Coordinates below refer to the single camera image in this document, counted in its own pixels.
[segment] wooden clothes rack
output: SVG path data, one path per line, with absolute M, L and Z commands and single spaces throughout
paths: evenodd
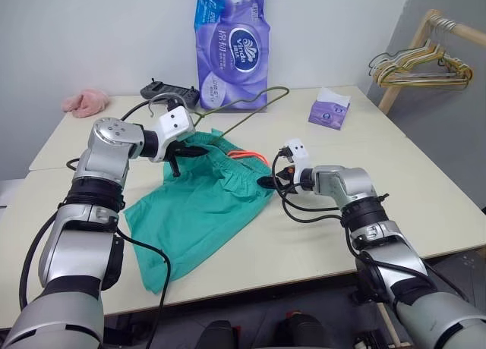
M 410 43 L 409 48 L 418 48 L 422 46 L 425 40 L 429 37 L 429 30 L 430 25 L 435 27 L 438 23 L 445 19 L 442 17 L 442 13 L 438 10 L 429 10 L 427 14 L 421 20 L 417 31 Z M 454 28 L 450 31 L 452 34 L 456 34 L 463 39 L 466 39 L 470 42 L 476 43 L 480 46 L 486 47 L 486 34 L 476 30 L 474 28 L 468 27 L 464 24 L 456 24 Z M 387 88 L 385 91 L 383 98 L 378 106 L 378 108 L 386 115 L 392 108 L 393 103 L 396 100 L 396 97 L 400 93 L 402 87 L 400 86 L 391 86 Z

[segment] remote controller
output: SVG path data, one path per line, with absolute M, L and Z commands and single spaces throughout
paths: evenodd
M 142 97 L 147 100 L 152 99 L 154 96 L 157 96 L 160 93 L 177 93 L 178 95 L 182 96 L 189 108 L 195 108 L 197 102 L 199 101 L 199 91 L 197 91 L 194 86 L 192 86 L 190 89 L 186 89 L 184 87 L 168 85 L 162 81 L 155 81 L 152 79 L 151 83 L 140 90 Z

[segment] logo on tissue package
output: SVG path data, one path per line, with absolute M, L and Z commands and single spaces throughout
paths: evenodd
M 258 45 L 255 37 L 248 30 L 233 29 L 229 34 L 229 45 L 238 71 L 250 72 L 257 66 Z

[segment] tissue box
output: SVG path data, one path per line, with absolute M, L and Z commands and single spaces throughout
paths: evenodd
M 309 121 L 314 124 L 341 130 L 349 109 L 350 96 L 342 96 L 323 87 L 312 105 Z

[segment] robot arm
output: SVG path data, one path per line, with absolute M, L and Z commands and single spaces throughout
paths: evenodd
M 128 160 L 166 160 L 178 175 L 176 156 L 200 156 L 202 148 L 181 142 L 194 126 L 187 110 L 176 107 L 153 130 L 114 118 L 95 122 L 60 205 L 39 261 L 44 290 L 27 305 L 4 347 L 96 349 L 103 342 L 100 291 L 120 276 L 123 240 L 115 236 Z
M 388 219 L 381 205 L 383 197 L 376 194 L 365 170 L 338 165 L 309 168 L 300 140 L 290 140 L 282 151 L 295 163 L 294 183 L 336 201 L 351 249 L 359 252 L 356 266 L 367 299 L 387 303 L 421 349 L 486 347 L 486 315 L 427 283 L 424 263 Z M 407 272 L 390 268 L 394 266 Z

